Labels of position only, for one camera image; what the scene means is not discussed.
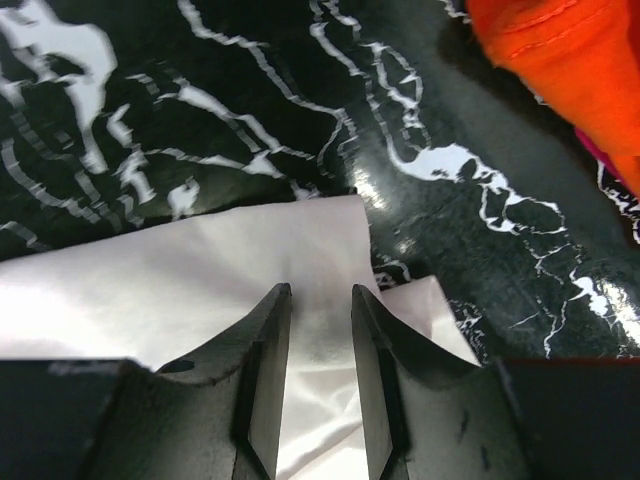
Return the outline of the white and green t-shirt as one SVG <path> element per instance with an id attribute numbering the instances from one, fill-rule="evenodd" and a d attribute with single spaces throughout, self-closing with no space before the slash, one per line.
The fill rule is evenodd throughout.
<path id="1" fill-rule="evenodd" d="M 356 197 L 239 208 L 6 261 L 1 353 L 158 367 L 279 282 L 292 287 L 294 315 L 277 475 L 362 479 L 349 314 L 352 287 L 376 281 Z"/>

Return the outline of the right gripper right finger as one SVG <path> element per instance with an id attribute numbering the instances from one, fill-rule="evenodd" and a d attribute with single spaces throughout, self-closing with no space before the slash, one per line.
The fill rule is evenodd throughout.
<path id="1" fill-rule="evenodd" d="M 371 479 L 527 479 L 493 367 L 477 367 L 352 289 L 352 337 Z"/>

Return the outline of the magenta folded t-shirt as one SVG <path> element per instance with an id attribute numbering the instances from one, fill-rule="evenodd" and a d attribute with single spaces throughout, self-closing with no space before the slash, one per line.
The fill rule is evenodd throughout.
<path id="1" fill-rule="evenodd" d="M 612 163 L 609 155 L 600 150 L 582 130 L 574 128 L 574 133 L 578 140 L 581 142 L 582 146 L 605 167 L 608 173 L 614 176 L 625 187 L 627 187 L 627 183 Z"/>

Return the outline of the orange folded t-shirt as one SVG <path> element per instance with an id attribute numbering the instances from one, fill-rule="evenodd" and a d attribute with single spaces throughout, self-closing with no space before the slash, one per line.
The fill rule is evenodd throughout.
<path id="1" fill-rule="evenodd" d="M 493 65 L 517 75 L 639 192 L 639 4 L 469 1 Z"/>

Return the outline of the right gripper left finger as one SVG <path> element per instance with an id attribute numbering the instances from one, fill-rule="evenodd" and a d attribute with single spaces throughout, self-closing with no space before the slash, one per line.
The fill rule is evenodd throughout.
<path id="1" fill-rule="evenodd" d="M 80 478 L 275 478 L 291 314 L 279 283 L 157 372 L 128 367 Z"/>

